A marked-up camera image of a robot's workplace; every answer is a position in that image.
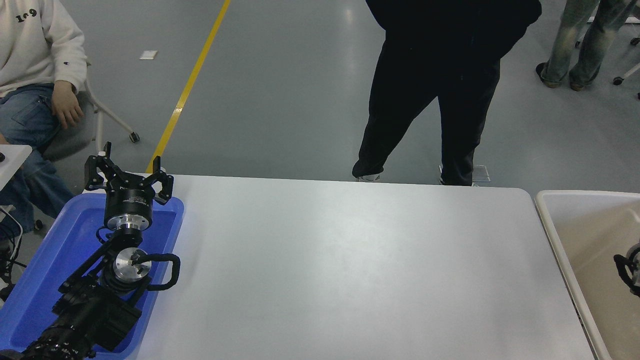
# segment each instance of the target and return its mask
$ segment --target jeans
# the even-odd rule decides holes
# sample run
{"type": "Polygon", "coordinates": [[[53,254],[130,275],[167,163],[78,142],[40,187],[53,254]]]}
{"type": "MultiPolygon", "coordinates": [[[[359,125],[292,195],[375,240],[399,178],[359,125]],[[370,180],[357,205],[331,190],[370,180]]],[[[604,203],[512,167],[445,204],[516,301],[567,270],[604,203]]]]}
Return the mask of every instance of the jeans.
{"type": "MultiPolygon", "coordinates": [[[[24,232],[33,230],[33,206],[57,217],[74,195],[56,175],[53,164],[43,159],[38,148],[57,133],[60,123],[51,114],[53,84],[23,86],[0,99],[0,133],[13,144],[30,145],[31,154],[11,181],[0,191],[0,205],[14,205],[10,214],[24,232]]],[[[19,233],[15,222],[5,217],[2,224],[19,233]]],[[[0,232],[0,238],[7,234],[0,232]]]]}
{"type": "Polygon", "coordinates": [[[470,186],[473,157],[500,78],[500,61],[455,69],[387,39],[382,47],[369,98],[354,177],[381,173],[412,121],[433,99],[440,105],[442,180],[470,186]]]}
{"type": "MultiPolygon", "coordinates": [[[[593,82],[605,53],[636,2],[637,0],[600,1],[595,19],[580,47],[578,62],[569,71],[571,83],[587,86],[593,82]]],[[[567,0],[551,57],[540,74],[543,80],[560,84],[566,77],[578,34],[597,4],[598,0],[567,0]]]]}

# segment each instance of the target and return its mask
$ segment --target blue tray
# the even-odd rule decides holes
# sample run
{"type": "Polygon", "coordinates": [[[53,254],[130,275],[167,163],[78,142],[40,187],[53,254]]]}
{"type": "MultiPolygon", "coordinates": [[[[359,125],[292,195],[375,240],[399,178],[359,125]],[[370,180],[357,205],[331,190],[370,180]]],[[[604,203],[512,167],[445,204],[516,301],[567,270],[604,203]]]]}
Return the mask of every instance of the blue tray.
{"type": "MultiPolygon", "coordinates": [[[[71,199],[62,209],[0,309],[0,350],[23,351],[57,319],[51,309],[62,295],[58,287],[100,247],[95,232],[103,224],[105,201],[104,194],[85,193],[71,199]]],[[[183,213],[184,205],[180,199],[172,198],[164,206],[154,204],[153,223],[143,231],[140,248],[149,254],[171,252],[182,225],[183,213]]],[[[163,281],[167,266],[167,263],[154,263],[149,273],[152,283],[163,281]]],[[[94,347],[96,359],[125,359],[138,346],[157,294],[157,291],[145,292],[136,304],[142,315],[133,330],[113,352],[94,347]]]]}

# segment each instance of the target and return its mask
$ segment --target white sweatshirt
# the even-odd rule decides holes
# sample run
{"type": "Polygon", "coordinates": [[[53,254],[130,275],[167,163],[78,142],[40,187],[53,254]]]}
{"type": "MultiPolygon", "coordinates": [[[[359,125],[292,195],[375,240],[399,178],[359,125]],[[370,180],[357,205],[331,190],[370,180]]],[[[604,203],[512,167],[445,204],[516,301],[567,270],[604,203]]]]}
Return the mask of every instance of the white sweatshirt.
{"type": "Polygon", "coordinates": [[[0,0],[0,98],[21,86],[86,79],[84,35],[60,0],[0,0]]]}

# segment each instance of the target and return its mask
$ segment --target black hoodie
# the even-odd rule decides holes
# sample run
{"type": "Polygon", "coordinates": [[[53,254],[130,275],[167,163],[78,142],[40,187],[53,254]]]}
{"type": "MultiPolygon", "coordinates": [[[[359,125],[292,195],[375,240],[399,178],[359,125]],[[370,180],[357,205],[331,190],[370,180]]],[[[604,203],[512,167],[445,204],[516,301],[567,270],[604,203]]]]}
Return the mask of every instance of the black hoodie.
{"type": "Polygon", "coordinates": [[[494,62],[541,14],[538,0],[367,0],[387,39],[446,63],[494,62]]]}

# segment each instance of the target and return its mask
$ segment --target white bin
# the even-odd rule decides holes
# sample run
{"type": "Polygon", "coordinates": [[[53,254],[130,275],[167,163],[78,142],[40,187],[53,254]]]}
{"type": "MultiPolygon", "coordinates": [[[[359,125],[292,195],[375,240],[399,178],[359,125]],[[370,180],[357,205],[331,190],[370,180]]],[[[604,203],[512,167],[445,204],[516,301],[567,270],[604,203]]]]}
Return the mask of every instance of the white bin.
{"type": "Polygon", "coordinates": [[[640,297],[613,261],[640,240],[640,194],[542,191],[536,206],[596,358],[640,359],[640,297]]]}

